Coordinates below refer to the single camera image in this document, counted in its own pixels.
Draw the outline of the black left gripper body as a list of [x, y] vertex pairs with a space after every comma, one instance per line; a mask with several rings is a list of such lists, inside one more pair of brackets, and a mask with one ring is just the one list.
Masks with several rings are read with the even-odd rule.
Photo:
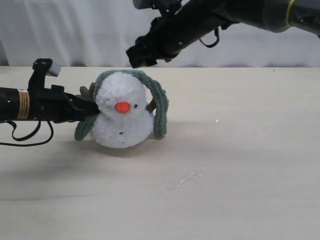
[[55, 124], [76, 122], [83, 119], [83, 110], [76, 106], [76, 96], [64, 92], [64, 87], [29, 87], [30, 110], [28, 121], [50, 121]]

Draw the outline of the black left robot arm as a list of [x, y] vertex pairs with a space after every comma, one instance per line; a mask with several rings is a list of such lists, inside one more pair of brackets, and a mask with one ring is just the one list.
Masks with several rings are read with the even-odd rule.
[[60, 85], [41, 89], [0, 89], [1, 121], [50, 121], [59, 124], [84, 121], [99, 112], [95, 102], [67, 93]]

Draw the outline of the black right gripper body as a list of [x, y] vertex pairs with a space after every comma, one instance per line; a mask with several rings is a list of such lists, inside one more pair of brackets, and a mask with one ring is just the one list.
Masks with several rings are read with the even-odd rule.
[[183, 49], [225, 23], [221, 0], [189, 0], [173, 15], [158, 16], [135, 46], [148, 48], [156, 60], [170, 62]]

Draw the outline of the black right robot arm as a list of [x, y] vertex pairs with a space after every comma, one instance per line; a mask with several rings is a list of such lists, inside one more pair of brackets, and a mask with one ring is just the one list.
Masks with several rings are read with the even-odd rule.
[[216, 40], [205, 43], [214, 48], [220, 30], [245, 24], [271, 33], [297, 28], [320, 35], [318, 0], [134, 0], [137, 10], [158, 10], [149, 31], [126, 50], [134, 69], [155, 66], [159, 60], [171, 62], [191, 44], [213, 32]]

